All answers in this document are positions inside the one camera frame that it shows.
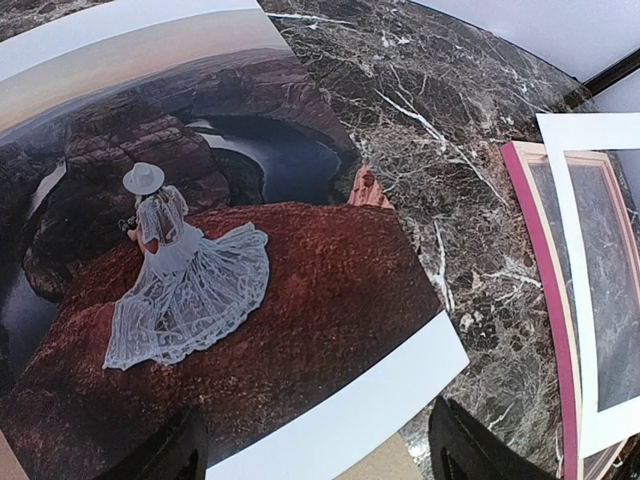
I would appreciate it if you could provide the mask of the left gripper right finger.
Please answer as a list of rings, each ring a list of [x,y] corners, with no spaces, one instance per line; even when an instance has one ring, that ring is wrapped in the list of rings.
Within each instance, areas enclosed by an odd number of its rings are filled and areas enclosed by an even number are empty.
[[[438,396],[428,440],[436,479],[551,479],[519,456],[454,400]]]

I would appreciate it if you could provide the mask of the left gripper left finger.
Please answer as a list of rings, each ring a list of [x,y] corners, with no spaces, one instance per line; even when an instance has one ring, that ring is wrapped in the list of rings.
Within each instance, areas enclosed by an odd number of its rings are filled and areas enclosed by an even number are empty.
[[[99,479],[204,479],[208,447],[201,409],[185,408]]]

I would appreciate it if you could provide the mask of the white mat paper sheet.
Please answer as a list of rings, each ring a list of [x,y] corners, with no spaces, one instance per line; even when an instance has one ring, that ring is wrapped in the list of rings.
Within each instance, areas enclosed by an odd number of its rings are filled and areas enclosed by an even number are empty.
[[[639,114],[538,113],[536,120],[554,179],[573,281],[582,385],[578,454],[586,458],[639,432],[639,399],[599,409],[593,302],[580,216],[565,153],[637,149]]]

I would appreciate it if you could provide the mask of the photo print white border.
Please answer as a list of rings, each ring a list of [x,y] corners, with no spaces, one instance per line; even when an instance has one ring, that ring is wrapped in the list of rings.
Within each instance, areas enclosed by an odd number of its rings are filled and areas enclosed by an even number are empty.
[[[116,1],[1,44],[4,445],[128,479],[329,479],[468,364],[400,221],[254,1]]]

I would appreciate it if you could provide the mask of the pink wooden picture frame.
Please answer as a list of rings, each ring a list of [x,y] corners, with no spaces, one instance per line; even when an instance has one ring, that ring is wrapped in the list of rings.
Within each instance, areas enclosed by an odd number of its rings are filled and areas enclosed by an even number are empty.
[[[541,241],[542,227],[535,210],[528,180],[527,156],[536,144],[541,143],[513,141],[504,145],[501,151],[525,218],[549,311],[560,383],[564,434],[564,476],[567,479],[610,479],[615,475],[616,462],[625,447],[629,446],[630,438],[628,437],[586,458],[581,458],[578,454],[582,415],[582,385],[575,386],[575,377],[571,373],[569,339],[563,329],[562,320],[558,316],[560,312],[560,296],[547,277],[550,272],[551,262],[548,257],[548,251]],[[610,157],[614,165],[615,174],[621,184],[629,216],[639,224],[635,212],[631,209],[633,201],[625,190],[625,181],[617,174],[614,158],[612,155]]]

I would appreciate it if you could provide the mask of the clear acrylic sheet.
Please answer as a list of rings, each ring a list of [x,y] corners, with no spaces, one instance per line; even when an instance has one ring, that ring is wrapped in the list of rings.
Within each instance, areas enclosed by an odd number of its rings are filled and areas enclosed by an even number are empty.
[[[631,219],[610,155],[566,155],[584,241],[595,331],[598,408],[606,411],[639,395],[638,222]],[[571,373],[581,386],[579,326],[556,188],[546,150],[536,144],[527,173],[541,241],[551,262],[548,279],[560,296],[559,318],[568,335]]]

